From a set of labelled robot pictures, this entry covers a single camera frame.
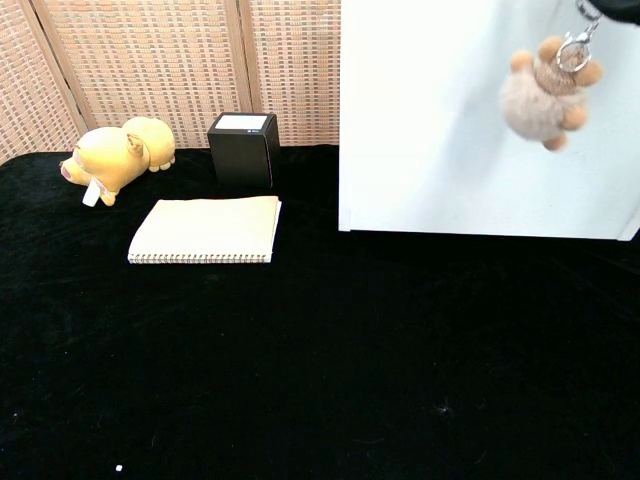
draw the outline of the wicker panel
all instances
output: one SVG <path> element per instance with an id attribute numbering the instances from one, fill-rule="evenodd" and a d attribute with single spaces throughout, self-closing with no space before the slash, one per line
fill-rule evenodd
<path id="1" fill-rule="evenodd" d="M 18 0 L 0 0 L 0 163 L 68 151 L 78 129 Z"/>
<path id="2" fill-rule="evenodd" d="M 97 126 L 156 116 L 176 144 L 205 147 L 240 109 L 224 0 L 44 0 Z"/>
<path id="3" fill-rule="evenodd" d="M 250 6 L 261 109 L 278 115 L 281 142 L 338 143 L 340 1 L 250 0 Z"/>

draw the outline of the black box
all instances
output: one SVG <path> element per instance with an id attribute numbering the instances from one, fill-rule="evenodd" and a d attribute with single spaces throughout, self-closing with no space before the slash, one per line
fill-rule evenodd
<path id="1" fill-rule="evenodd" d="M 218 183 L 273 188 L 280 160 L 275 114 L 221 113 L 207 138 Z"/>

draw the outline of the plush keychain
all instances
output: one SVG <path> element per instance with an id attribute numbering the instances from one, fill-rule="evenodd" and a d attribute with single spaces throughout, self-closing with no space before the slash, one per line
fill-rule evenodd
<path id="1" fill-rule="evenodd" d="M 120 189 L 146 170 L 166 170 L 175 162 L 171 128 L 157 118 L 134 117 L 122 127 L 100 127 L 85 133 L 60 173 L 71 183 L 88 186 L 83 203 L 98 198 L 110 207 Z"/>
<path id="2" fill-rule="evenodd" d="M 518 51 L 511 58 L 511 74 L 501 92 L 501 110 L 507 125 L 518 135 L 542 142 L 551 151 L 567 144 L 567 133 L 582 128 L 588 119 L 585 87 L 596 84 L 603 69 L 591 60 L 589 43 L 601 15 L 576 2 L 589 27 L 578 37 L 547 38 L 538 58 Z"/>

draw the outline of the white tag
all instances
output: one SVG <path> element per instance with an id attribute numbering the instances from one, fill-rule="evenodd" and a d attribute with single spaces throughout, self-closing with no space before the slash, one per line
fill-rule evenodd
<path id="1" fill-rule="evenodd" d="M 84 192 L 84 197 L 82 198 L 82 203 L 84 203 L 87 207 L 95 207 L 96 203 L 98 203 L 98 199 L 100 198 L 100 181 L 95 177 L 91 177 L 91 181 L 89 182 L 89 186 L 87 187 L 87 191 Z"/>
<path id="2" fill-rule="evenodd" d="M 216 130 L 260 130 L 266 120 L 266 115 L 223 115 Z"/>

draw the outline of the cream notebook cover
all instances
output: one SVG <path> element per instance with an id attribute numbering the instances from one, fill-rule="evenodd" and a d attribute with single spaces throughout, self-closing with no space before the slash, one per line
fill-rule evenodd
<path id="1" fill-rule="evenodd" d="M 276 196 L 159 200 L 136 231 L 129 263 L 269 263 Z"/>

